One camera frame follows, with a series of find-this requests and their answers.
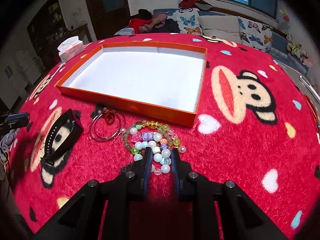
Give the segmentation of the black smart band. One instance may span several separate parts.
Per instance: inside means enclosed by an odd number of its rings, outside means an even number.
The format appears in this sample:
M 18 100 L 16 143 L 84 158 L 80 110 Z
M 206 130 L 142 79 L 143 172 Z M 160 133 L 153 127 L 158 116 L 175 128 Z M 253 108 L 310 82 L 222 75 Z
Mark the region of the black smart band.
M 44 163 L 54 164 L 72 147 L 80 138 L 83 127 L 80 118 L 72 109 L 63 113 L 51 126 L 44 145 Z

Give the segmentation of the silver bangle red charm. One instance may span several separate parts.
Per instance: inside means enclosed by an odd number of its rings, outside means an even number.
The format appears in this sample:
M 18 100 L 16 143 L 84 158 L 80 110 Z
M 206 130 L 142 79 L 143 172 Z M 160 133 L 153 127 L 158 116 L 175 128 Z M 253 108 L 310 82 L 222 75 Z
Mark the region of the silver bangle red charm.
M 125 117 L 118 111 L 97 107 L 90 115 L 89 136 L 96 142 L 115 141 L 125 126 Z

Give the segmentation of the grey knitted cloth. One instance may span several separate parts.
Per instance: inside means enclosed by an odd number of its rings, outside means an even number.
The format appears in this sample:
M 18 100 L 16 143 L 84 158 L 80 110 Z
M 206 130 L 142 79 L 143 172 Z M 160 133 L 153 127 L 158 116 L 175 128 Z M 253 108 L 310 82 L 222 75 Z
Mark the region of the grey knitted cloth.
M 1 139 L 1 163 L 4 165 L 8 162 L 10 148 L 19 131 L 19 128 L 12 129 Z

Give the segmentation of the red monkey print blanket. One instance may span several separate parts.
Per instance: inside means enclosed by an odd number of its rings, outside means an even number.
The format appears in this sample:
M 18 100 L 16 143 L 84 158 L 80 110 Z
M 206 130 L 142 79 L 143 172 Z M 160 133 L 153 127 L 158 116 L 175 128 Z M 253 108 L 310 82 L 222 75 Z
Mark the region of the red monkey print blanket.
M 57 82 L 91 49 L 103 43 L 155 41 L 206 48 L 200 105 L 192 127 L 82 101 L 61 94 Z M 97 107 L 118 111 L 126 124 L 115 141 L 89 136 Z M 72 109 L 80 138 L 55 164 L 43 162 L 53 123 Z M 319 198 L 319 131 L 314 114 L 293 81 L 267 53 L 219 38 L 188 34 L 118 36 L 85 45 L 57 64 L 21 107 L 30 115 L 11 148 L 13 198 L 37 231 L 85 182 L 114 179 L 139 152 L 142 134 L 164 128 L 163 139 L 184 147 L 181 158 L 209 179 L 235 181 L 292 239 Z

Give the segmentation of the orange shallow box tray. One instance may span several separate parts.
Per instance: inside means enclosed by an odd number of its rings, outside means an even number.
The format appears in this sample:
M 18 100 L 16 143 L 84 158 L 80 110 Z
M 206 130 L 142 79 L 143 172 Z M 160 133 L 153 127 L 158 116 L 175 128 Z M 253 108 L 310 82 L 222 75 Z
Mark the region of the orange shallow box tray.
M 172 42 L 103 43 L 57 82 L 82 101 L 192 127 L 207 64 L 203 47 Z

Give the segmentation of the pink tissue pack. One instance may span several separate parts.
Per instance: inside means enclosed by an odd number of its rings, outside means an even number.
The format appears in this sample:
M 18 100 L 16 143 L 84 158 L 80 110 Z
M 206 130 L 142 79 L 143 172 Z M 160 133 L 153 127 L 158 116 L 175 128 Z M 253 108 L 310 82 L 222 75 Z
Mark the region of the pink tissue pack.
M 84 51 L 84 43 L 78 36 L 73 36 L 63 41 L 57 48 L 62 63 L 74 58 Z

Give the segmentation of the beige cushion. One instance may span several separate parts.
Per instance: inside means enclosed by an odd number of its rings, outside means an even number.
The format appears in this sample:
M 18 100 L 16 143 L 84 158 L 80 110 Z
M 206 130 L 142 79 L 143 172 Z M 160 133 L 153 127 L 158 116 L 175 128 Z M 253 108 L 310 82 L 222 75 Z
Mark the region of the beige cushion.
M 241 43 L 239 22 L 236 16 L 200 16 L 199 23 L 204 36 Z

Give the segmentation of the blue sofa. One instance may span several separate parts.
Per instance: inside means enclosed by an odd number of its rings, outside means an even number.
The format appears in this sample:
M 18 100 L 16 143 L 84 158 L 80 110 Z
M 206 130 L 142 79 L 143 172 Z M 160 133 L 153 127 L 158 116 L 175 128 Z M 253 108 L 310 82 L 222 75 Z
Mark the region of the blue sofa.
M 199 11 L 200 16 L 232 16 L 232 15 L 225 15 L 215 11 Z M 266 52 L 269 53 L 274 59 L 277 61 L 293 68 L 295 71 L 299 72 L 300 74 L 307 76 L 309 68 L 302 64 L 295 56 L 292 56 L 287 51 L 287 40 L 282 37 L 281 35 L 277 34 L 274 29 L 272 30 L 272 45 L 270 51 Z

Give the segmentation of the left butterfly pillow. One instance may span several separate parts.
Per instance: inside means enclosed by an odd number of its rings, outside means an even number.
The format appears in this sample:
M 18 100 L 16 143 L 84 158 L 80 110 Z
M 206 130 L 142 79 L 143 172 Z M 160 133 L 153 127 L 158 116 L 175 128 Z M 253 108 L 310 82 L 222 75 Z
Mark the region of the left butterfly pillow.
M 178 23 L 180 33 L 201 36 L 199 17 L 199 9 L 196 8 L 179 9 L 172 15 L 172 19 Z

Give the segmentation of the butterfly pillow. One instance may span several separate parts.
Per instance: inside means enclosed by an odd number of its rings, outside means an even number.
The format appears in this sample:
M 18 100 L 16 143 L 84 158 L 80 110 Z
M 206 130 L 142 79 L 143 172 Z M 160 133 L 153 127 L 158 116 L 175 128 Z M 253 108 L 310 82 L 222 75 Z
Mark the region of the butterfly pillow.
M 241 44 L 268 52 L 271 49 L 273 28 L 270 25 L 238 17 Z
M 199 17 L 199 9 L 196 8 L 179 9 L 172 15 L 172 19 L 178 23 L 180 33 L 201 36 Z

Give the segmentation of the pile of clothes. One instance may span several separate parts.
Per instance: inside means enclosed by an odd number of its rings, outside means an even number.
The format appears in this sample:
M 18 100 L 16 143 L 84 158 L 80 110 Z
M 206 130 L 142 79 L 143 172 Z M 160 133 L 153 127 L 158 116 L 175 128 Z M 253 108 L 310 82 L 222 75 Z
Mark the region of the pile of clothes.
M 168 18 L 166 13 L 152 14 L 146 9 L 139 9 L 137 14 L 130 17 L 129 27 L 135 34 L 181 32 L 178 22 Z

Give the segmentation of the right butterfly pillow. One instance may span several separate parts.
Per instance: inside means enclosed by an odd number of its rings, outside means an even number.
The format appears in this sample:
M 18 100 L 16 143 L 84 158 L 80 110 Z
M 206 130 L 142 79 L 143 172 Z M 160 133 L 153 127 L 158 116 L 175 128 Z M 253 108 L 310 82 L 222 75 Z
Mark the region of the right butterfly pillow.
M 238 17 L 241 44 L 268 52 L 271 49 L 273 28 L 270 25 Z

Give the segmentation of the dark wooden door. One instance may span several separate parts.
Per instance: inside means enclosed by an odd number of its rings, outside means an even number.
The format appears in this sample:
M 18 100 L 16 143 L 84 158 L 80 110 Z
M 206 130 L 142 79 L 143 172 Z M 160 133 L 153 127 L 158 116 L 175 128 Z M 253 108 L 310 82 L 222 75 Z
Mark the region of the dark wooden door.
M 97 40 L 112 37 L 130 20 L 128 0 L 86 0 Z

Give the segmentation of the red clothing on sill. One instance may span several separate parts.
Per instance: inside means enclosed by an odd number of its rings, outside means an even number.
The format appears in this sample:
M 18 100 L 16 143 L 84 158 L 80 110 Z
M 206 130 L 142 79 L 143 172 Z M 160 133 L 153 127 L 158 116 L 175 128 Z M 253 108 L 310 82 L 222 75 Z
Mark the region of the red clothing on sill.
M 181 9 L 196 8 L 202 11 L 214 11 L 214 7 L 203 0 L 182 0 L 179 7 Z

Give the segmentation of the plush toys group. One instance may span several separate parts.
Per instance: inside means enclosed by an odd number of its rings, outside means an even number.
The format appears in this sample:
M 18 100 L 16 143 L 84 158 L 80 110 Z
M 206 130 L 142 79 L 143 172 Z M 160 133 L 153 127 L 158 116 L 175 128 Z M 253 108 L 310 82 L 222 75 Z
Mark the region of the plush toys group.
M 309 55 L 307 51 L 303 48 L 301 44 L 296 44 L 293 42 L 293 36 L 290 33 L 286 34 L 287 40 L 287 51 L 292 55 L 295 56 L 302 64 L 307 67 L 312 66 L 312 62 L 309 59 Z

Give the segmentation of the colourful pinwheel flower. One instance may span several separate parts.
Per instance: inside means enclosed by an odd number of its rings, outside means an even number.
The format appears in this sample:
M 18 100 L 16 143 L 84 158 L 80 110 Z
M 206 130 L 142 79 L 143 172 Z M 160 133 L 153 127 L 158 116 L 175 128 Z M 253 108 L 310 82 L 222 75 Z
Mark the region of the colourful pinwheel flower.
M 288 14 L 283 9 L 279 9 L 279 24 L 283 27 L 288 27 L 290 23 L 290 18 Z

